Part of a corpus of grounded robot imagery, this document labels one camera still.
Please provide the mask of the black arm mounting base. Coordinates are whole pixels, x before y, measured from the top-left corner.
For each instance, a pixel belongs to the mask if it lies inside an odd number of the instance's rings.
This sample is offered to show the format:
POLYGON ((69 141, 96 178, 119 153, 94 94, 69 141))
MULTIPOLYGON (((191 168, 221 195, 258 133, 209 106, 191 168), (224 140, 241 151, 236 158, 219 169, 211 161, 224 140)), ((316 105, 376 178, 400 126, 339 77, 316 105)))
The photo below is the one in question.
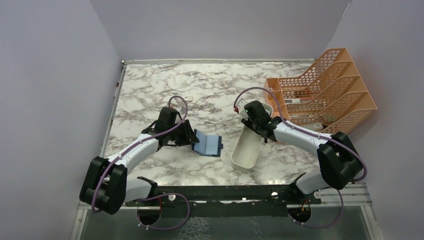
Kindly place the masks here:
POLYGON ((319 204, 313 192, 303 193, 295 182, 282 185, 160 186, 138 177, 129 186, 123 205, 136 208, 139 226, 172 231, 190 218, 293 217, 309 220, 310 205, 319 204))

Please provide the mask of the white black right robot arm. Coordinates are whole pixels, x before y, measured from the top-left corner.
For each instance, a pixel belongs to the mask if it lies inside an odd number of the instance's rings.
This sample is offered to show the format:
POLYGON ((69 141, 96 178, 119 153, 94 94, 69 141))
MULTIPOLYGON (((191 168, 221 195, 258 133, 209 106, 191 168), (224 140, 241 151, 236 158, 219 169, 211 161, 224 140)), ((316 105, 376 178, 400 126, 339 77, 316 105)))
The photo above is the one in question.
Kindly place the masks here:
POLYGON ((265 104, 258 100, 241 100, 236 104, 236 110, 242 116, 241 122, 264 141, 288 143, 318 159, 319 171, 304 173, 290 184, 288 196, 296 204, 317 190, 341 190, 365 171, 352 142, 342 132, 334 135, 319 133, 279 116, 272 117, 265 104))

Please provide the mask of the blue leather card holder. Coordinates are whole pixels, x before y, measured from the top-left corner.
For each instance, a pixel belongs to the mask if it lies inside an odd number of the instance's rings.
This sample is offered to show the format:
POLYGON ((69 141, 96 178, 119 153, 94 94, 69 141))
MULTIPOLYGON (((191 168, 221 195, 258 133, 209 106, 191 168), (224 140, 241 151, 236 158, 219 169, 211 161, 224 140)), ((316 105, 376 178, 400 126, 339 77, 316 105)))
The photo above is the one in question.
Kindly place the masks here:
POLYGON ((224 147, 222 136, 207 135, 197 129, 194 130, 194 133, 199 140, 198 143, 194 143, 191 147, 194 152, 206 157, 221 156, 221 151, 224 147))

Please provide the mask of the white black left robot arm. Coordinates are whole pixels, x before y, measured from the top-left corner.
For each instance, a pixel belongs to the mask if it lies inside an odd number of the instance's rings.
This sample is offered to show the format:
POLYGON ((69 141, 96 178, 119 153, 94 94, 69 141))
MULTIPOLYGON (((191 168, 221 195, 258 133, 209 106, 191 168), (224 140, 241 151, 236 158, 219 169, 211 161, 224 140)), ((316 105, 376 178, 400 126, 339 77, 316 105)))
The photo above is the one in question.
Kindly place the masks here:
POLYGON ((106 158, 97 156, 89 164, 79 199, 97 213, 115 214, 124 203, 140 200, 152 205, 157 200, 153 181, 138 177, 128 180, 128 174, 149 156, 164 146, 188 146, 199 143, 189 120, 180 117, 178 110, 163 107, 159 117, 145 128, 139 137, 123 150, 106 158))

